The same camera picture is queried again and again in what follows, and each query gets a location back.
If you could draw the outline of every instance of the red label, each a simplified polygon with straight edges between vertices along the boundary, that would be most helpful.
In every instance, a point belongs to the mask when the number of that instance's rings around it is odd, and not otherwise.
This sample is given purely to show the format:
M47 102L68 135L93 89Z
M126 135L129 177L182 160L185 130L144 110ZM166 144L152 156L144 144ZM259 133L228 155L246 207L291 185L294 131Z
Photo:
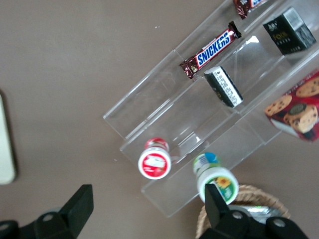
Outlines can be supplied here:
M158 138L158 137L149 139L146 142L144 149L147 149L150 147L160 147L166 151L169 150L168 143L164 139Z
M151 153L143 159L142 169L150 177L161 177L167 171L167 161L162 155Z
M275 127L302 139L319 138L319 68L265 108Z

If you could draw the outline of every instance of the snack package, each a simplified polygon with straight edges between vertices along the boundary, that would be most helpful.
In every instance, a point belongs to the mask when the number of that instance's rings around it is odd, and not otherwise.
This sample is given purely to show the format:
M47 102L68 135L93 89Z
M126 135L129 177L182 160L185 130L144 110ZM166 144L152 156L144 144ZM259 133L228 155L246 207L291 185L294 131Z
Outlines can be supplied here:
M304 77L264 111L276 128L314 141L319 137L318 108L319 68Z
M284 55L306 50L316 43L316 39L293 7L264 24L264 28Z
M233 0L236 7L236 11L240 15L241 19L245 19L249 12L259 6L261 3L265 3L267 0Z
M228 29L217 38L213 39L208 45L204 46L194 56L183 61L180 66L185 74L192 79L201 68L221 53L235 39L240 37L241 33L237 30L235 23L232 21L229 23Z
M221 66L213 67L205 71L204 75L211 88L225 105L234 108L243 102L243 97L224 68Z

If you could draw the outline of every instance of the red wrapper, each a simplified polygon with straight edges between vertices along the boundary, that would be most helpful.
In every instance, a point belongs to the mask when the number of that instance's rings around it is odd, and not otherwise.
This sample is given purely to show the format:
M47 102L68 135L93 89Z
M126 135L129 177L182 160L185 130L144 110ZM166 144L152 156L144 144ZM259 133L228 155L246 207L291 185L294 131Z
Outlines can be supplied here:
M180 66L189 78L203 68L208 62L221 53L235 39L240 38L241 33L237 30L235 23L232 21L222 34L212 40L208 45L202 48L196 55L189 57L183 61Z
M253 8L266 1L267 0L234 0L234 4L241 19L245 19Z

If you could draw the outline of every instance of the plastic bottle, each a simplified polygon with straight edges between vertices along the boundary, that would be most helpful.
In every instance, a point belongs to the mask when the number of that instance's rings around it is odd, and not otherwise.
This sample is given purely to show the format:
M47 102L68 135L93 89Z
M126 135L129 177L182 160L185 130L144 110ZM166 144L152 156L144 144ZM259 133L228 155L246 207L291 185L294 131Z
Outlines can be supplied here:
M161 179L171 169L171 158L168 143L162 138L149 139L142 152L138 167L140 173L149 179Z
M205 185L215 184L226 204L233 202L238 195L239 185L235 176L226 168L220 166L220 159L214 153L203 153L197 156L193 163L196 175L197 190L205 202Z

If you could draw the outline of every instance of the green label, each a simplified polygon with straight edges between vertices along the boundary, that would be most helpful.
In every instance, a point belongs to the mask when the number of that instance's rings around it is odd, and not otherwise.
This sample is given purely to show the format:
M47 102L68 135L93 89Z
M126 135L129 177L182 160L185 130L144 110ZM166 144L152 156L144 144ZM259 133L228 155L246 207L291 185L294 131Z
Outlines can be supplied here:
M207 182L207 184L215 184L226 203L232 199L235 193L234 184L227 177L212 178L211 180Z

